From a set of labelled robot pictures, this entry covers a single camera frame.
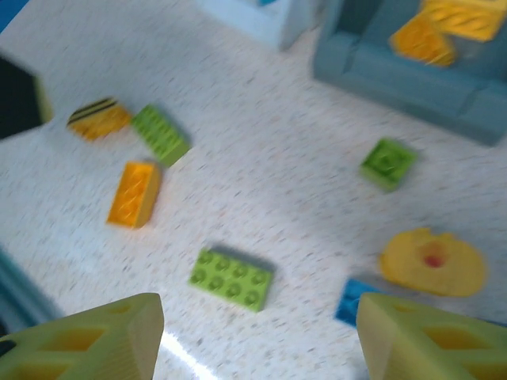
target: white countertop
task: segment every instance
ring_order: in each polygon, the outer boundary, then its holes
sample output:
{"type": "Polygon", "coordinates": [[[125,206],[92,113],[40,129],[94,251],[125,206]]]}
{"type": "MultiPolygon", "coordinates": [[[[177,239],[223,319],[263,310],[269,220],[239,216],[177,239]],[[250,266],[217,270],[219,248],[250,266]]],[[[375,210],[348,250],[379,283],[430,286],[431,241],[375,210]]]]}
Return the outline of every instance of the white countertop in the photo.
{"type": "Polygon", "coordinates": [[[0,243],[68,314],[158,292],[155,380],[364,378],[356,331],[333,319],[341,288],[417,226],[485,253],[487,287],[459,308],[507,321],[505,143],[479,146],[314,82],[316,37],[276,53],[189,0],[32,0],[0,34],[55,107],[49,124],[0,143],[0,243]],[[109,95],[133,112],[157,103],[193,137],[137,231],[105,220],[125,162],[150,152],[128,128],[87,143],[65,126],[109,95]],[[421,154],[387,195],[357,174],[383,136],[421,154]],[[276,265],[264,311],[187,286],[200,248],[214,244],[276,265]]]}

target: yellow round toy piece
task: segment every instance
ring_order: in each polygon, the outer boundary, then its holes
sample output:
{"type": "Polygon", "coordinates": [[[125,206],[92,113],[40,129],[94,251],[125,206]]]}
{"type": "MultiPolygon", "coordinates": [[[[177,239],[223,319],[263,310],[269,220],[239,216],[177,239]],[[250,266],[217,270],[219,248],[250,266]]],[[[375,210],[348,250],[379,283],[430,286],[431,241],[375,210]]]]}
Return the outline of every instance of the yellow round toy piece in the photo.
{"type": "Polygon", "coordinates": [[[429,228],[394,236],[379,257],[379,267],[392,283],[451,297],[477,293],[487,277],[477,249],[449,233],[434,235],[429,228]]]}

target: green 2x2 brick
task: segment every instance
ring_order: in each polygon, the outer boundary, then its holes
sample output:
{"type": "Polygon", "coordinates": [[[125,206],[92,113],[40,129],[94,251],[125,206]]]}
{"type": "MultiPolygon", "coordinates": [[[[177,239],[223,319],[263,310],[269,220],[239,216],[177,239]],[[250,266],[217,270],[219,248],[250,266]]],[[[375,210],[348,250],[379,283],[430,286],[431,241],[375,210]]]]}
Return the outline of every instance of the green 2x2 brick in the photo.
{"type": "Polygon", "coordinates": [[[151,104],[132,118],[131,125],[166,166],[173,165],[190,149],[176,127],[151,104]]]}
{"type": "Polygon", "coordinates": [[[189,283],[231,302],[260,311],[273,274],[222,253],[200,251],[189,283]]]}
{"type": "Polygon", "coordinates": [[[417,155],[400,143],[381,139],[360,166],[361,173],[387,191],[395,190],[417,155]]]}

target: yellow lego brick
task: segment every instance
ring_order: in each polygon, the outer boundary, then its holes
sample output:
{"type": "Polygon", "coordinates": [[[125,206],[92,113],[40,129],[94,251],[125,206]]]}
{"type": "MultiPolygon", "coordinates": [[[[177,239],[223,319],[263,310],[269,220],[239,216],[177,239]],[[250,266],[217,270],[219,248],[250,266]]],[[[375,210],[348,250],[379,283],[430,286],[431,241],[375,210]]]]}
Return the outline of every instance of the yellow lego brick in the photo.
{"type": "Polygon", "coordinates": [[[150,220],[162,174],[156,164],[127,162],[107,222],[140,228],[150,220]]]}
{"type": "Polygon", "coordinates": [[[164,315],[138,294],[0,338],[2,380],[151,380],[164,315]]]}
{"type": "Polygon", "coordinates": [[[361,296],[370,380],[505,380],[507,329],[385,294],[361,296]]]}
{"type": "Polygon", "coordinates": [[[417,228],[394,236],[379,257],[385,279],[436,295],[466,297],[482,289],[487,278],[482,254],[452,234],[417,228]]]}
{"type": "Polygon", "coordinates": [[[102,99],[78,109],[67,126],[86,140],[95,140],[126,126],[131,115],[112,98],[102,99]]]}
{"type": "Polygon", "coordinates": [[[456,55],[451,42],[423,13],[403,25],[389,42],[392,49],[403,57],[440,67],[450,66],[456,55]]]}
{"type": "Polygon", "coordinates": [[[497,35],[507,0],[423,0],[421,10],[442,32],[484,42],[497,35]]]}

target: green lego brick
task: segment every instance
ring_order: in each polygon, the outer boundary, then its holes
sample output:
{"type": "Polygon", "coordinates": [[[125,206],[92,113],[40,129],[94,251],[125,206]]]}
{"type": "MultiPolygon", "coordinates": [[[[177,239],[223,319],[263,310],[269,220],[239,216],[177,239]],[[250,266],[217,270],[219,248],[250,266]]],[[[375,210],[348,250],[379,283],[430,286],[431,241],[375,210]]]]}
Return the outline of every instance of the green lego brick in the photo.
{"type": "Polygon", "coordinates": [[[131,125],[166,166],[172,166],[190,150],[189,143],[176,127],[151,104],[132,118],[131,125]]]}
{"type": "Polygon", "coordinates": [[[200,251],[189,284],[261,311],[273,274],[265,269],[208,249],[200,251]]]}
{"type": "Polygon", "coordinates": [[[402,182],[417,155],[399,142],[380,139],[360,166],[360,172],[386,191],[402,182]]]}

